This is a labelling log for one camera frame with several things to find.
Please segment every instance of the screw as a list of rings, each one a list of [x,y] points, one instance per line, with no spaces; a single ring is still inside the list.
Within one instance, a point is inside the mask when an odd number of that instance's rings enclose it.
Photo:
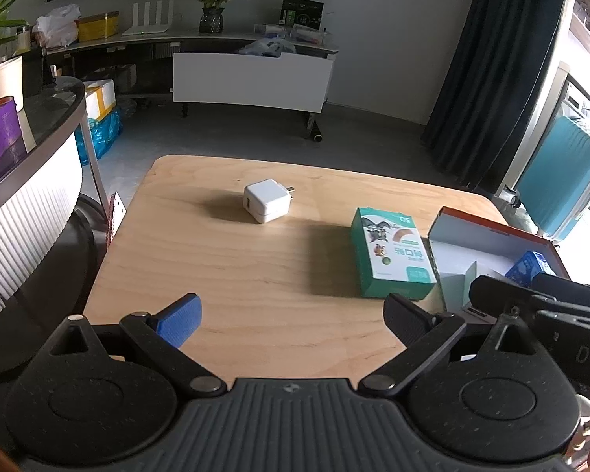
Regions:
[[[297,383],[289,383],[288,385],[282,387],[282,390],[288,392],[289,394],[293,394],[299,389],[301,389],[301,387]]]
[[[390,390],[396,386],[396,381],[385,374],[370,374],[363,380],[363,385],[370,390]]]
[[[197,392],[216,392],[221,388],[223,382],[215,376],[197,376],[190,381],[190,388]]]

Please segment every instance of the product box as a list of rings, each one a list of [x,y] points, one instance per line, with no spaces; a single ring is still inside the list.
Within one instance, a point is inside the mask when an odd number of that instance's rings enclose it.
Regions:
[[[399,293],[422,299],[437,283],[420,233],[410,216],[359,208],[352,221],[362,296]]]
[[[118,33],[120,11],[89,15],[79,19],[79,42],[104,39]]]
[[[283,0],[280,25],[300,24],[315,30],[321,29],[323,3],[310,0]]]
[[[431,312],[447,310],[462,313],[466,275],[473,274],[475,262],[484,271],[489,269],[505,275],[532,250],[544,256],[557,277],[570,280],[555,246],[549,240],[458,209],[444,207],[440,210],[428,232],[428,245],[443,297],[439,307],[434,302],[429,304]]]
[[[114,80],[85,82],[87,117],[101,122],[116,106]]]
[[[505,277],[513,280],[523,288],[530,288],[531,281],[538,273],[553,275],[553,270],[539,252],[527,250],[527,252],[514,264]]]

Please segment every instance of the blue gripper pad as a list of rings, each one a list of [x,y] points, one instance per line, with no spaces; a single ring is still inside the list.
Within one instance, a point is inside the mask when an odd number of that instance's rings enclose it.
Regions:
[[[154,318],[157,335],[179,348],[201,324],[201,298],[194,293],[183,296]]]

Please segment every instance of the blue package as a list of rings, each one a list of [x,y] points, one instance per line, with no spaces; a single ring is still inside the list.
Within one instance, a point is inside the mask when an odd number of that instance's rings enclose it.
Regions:
[[[87,119],[90,123],[90,130],[92,132],[92,143],[94,144],[94,152],[96,159],[100,160],[102,156],[111,148],[113,143],[123,130],[123,123],[120,120],[120,113],[118,108],[114,108],[107,117],[101,122],[95,119]],[[87,159],[87,152],[85,151],[85,143],[83,143],[83,133],[81,132],[81,125],[79,124],[74,131],[74,137],[77,140],[77,150],[79,151],[79,159],[81,166],[89,165]]]
[[[516,282],[517,285],[523,288],[531,287],[531,280],[538,273],[548,273],[554,275],[555,272],[546,262],[546,259],[540,252],[529,250],[518,259],[511,269],[505,274],[505,277]]]

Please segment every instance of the green medicine box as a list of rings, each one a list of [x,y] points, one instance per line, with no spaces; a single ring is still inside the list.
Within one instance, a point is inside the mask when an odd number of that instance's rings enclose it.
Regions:
[[[420,233],[406,214],[359,208],[352,221],[352,241],[362,296],[399,293],[422,299],[437,283]]]

